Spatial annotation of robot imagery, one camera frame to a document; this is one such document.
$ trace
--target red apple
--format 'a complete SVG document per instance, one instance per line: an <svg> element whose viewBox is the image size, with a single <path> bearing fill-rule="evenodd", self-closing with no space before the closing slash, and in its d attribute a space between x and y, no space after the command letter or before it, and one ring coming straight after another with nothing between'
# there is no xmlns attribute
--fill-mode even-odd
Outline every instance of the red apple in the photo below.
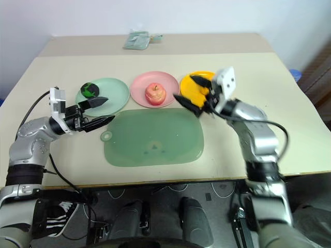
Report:
<svg viewBox="0 0 331 248"><path fill-rule="evenodd" d="M160 105L166 99L167 92L161 84L151 83L145 89L146 100L153 106Z"/></svg>

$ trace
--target yellow plate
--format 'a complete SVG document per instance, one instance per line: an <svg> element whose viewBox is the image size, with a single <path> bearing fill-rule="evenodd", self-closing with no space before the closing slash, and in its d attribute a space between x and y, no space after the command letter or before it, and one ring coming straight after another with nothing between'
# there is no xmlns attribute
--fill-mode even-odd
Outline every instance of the yellow plate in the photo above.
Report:
<svg viewBox="0 0 331 248"><path fill-rule="evenodd" d="M191 102L198 106L203 107L206 101L206 95L209 93L207 88L196 84L191 78L191 75L202 76L208 80L212 80L215 73L211 71L195 71L187 74L180 82L180 93L183 97L191 100Z"/></svg>

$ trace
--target green packet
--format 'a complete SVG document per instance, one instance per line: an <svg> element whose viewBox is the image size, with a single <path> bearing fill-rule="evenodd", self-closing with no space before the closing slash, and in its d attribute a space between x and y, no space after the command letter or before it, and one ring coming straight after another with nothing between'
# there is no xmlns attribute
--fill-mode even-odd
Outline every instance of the green packet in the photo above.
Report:
<svg viewBox="0 0 331 248"><path fill-rule="evenodd" d="M146 31L131 32L124 44L124 49L144 50L149 44L149 33Z"/></svg>

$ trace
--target gray floor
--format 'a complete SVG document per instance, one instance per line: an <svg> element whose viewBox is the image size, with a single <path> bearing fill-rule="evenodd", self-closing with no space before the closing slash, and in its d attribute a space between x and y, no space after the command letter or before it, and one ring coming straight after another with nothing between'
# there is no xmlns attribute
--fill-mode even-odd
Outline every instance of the gray floor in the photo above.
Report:
<svg viewBox="0 0 331 248"><path fill-rule="evenodd" d="M233 182L214 182L217 193L221 196L228 195L233 189ZM188 188L182 192L174 192L169 188L151 195L156 186L138 187L127 189L120 199L112 199L107 191L98 192L99 202L94 206L98 218L112 223L120 208L135 199L146 200L151 205L152 233L151 237L182 238L182 230L179 225L178 205L183 196L197 199L205 209L210 227L214 236L214 247L237 247L228 218L231 198L219 198L214 192L209 182L189 184ZM206 200L205 194L211 195L211 200ZM79 208L68 227L65 234L71 238L81 237L86 234L87 219L82 206ZM44 247L83 247L85 239L70 241L60 236L58 238L42 238L32 242L33 248Z"/></svg>
<svg viewBox="0 0 331 248"><path fill-rule="evenodd" d="M216 182L215 189L219 195L227 195L233 189L232 182ZM98 219L112 223L120 208L135 199L147 200L151 204L152 237L181 238L182 230L179 226L178 205L183 196L197 199L205 209L214 236L214 248L237 247L228 218L231 198L219 198L209 182L189 184L187 190L174 192L164 189L151 195L156 185L127 189L125 194L117 200L112 199L107 191L100 191L99 202L94 209ZM287 190L292 210L300 204L310 204L316 208L331 211L331 173L307 175L287 180ZM210 193L212 200L207 201L205 194ZM65 234L72 238L86 234L87 219L82 207L73 217ZM252 233L254 246L257 245L257 236ZM83 247L85 239L70 241L62 236L58 238L42 238L32 241L33 248L44 247Z"/></svg>

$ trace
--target black shoe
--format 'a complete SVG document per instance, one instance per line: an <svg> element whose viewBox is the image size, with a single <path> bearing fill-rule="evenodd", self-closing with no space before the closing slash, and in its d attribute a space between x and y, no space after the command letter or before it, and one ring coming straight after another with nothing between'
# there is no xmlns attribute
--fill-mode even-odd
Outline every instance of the black shoe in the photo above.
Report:
<svg viewBox="0 0 331 248"><path fill-rule="evenodd" d="M77 203L61 202L48 209L46 232L48 237L60 236L78 209Z"/></svg>

